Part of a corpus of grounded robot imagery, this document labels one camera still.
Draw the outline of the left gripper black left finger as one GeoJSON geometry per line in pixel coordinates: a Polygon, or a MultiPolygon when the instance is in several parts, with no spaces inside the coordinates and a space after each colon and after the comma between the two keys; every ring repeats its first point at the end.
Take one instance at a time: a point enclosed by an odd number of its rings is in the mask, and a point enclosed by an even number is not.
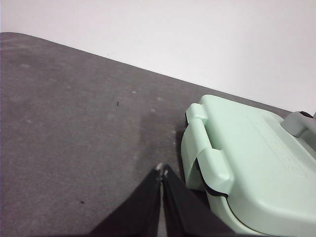
{"type": "Polygon", "coordinates": [[[162,165],[154,167],[133,193],[90,234],[98,237],[156,237],[162,165]]]}

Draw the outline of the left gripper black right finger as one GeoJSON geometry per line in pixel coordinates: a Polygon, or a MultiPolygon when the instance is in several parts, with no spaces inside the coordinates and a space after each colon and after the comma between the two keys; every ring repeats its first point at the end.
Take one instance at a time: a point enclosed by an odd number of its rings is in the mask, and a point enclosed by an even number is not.
{"type": "Polygon", "coordinates": [[[235,237],[236,233],[211,213],[169,165],[163,166],[163,204],[169,237],[235,237]]]}

